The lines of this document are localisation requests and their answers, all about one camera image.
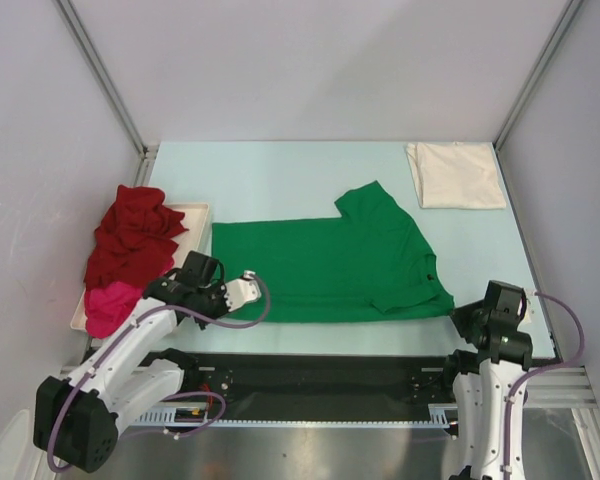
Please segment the green t-shirt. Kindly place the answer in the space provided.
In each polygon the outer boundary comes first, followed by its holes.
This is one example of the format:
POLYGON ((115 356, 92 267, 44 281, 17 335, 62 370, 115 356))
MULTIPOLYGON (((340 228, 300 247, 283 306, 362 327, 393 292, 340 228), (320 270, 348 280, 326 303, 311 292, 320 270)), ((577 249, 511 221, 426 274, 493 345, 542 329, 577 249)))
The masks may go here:
POLYGON ((221 223, 211 252, 228 277, 255 272, 271 298, 241 308, 271 323, 366 323, 443 317, 453 296, 415 220, 377 181, 334 203, 333 218, 221 223))

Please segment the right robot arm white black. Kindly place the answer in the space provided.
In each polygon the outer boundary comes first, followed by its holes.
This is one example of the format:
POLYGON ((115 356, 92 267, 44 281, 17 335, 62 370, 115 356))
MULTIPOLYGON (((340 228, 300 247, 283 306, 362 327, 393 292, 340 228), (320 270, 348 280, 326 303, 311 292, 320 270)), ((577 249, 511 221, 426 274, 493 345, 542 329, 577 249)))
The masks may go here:
POLYGON ((473 352, 456 350, 446 359, 441 388, 456 401, 459 447, 450 479, 524 479, 522 460, 525 375, 533 344, 521 331, 525 291, 490 281, 484 298, 457 307, 450 318, 473 352))

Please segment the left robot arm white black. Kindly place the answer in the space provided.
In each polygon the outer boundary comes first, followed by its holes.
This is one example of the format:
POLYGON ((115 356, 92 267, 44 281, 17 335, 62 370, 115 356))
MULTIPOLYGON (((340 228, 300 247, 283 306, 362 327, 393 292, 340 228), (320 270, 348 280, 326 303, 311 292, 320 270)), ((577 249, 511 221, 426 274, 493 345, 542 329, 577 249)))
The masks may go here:
POLYGON ((126 430, 163 401, 197 399, 204 404, 202 423, 213 423, 210 408, 224 409, 226 402, 205 386, 194 355, 168 348, 144 371, 135 370, 183 321, 223 325, 240 304, 231 294, 241 285, 258 288, 251 275, 226 281, 220 260, 191 251, 182 266, 149 283, 94 354, 63 378, 47 377, 36 391, 33 444, 49 470, 97 471, 126 430))

